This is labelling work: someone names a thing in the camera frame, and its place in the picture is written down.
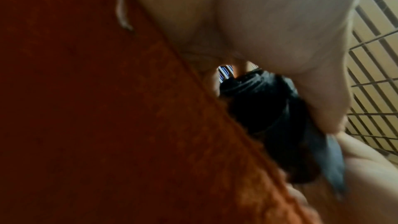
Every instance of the black object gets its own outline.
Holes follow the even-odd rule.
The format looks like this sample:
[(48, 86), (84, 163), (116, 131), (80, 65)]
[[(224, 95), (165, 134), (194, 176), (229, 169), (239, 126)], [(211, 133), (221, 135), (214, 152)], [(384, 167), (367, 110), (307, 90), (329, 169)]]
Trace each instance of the black object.
[(290, 79), (261, 69), (220, 86), (228, 111), (287, 173), (302, 184), (323, 174), (337, 192), (345, 190), (340, 146), (314, 125)]

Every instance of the orange towel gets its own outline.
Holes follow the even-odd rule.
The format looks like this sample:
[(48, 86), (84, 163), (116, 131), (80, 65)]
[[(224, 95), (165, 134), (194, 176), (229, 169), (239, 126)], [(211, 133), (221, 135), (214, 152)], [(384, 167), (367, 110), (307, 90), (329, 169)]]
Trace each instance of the orange towel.
[(0, 222), (310, 224), (133, 0), (0, 0)]

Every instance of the hand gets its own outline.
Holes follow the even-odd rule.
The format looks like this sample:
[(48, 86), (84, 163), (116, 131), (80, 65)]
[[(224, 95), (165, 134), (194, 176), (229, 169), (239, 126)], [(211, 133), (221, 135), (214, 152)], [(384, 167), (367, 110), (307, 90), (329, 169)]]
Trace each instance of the hand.
[[(398, 169), (364, 143), (341, 133), (348, 192), (338, 200), (320, 180), (299, 190), (325, 224), (395, 224), (398, 220)], [(300, 194), (293, 191), (302, 204)]]
[(321, 130), (342, 130), (344, 56), (359, 0), (139, 1), (213, 92), (218, 66), (251, 61), (292, 78)]

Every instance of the black fabric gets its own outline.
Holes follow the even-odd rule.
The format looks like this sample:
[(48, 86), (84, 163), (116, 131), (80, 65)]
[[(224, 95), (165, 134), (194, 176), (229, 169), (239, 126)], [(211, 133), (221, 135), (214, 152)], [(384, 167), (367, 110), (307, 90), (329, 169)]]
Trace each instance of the black fabric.
[(344, 191), (341, 149), (315, 127), (290, 79), (256, 69), (224, 81), (220, 94), (231, 116), (264, 144), (291, 183), (308, 183), (322, 173), (336, 191)]

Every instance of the orange fuzzy fabric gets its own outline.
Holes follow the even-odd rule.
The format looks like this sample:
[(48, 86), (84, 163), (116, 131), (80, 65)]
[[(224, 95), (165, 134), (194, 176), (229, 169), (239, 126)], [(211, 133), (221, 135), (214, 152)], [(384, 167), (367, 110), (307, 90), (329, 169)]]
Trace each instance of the orange fuzzy fabric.
[(0, 4), (0, 223), (317, 222), (134, 0)]

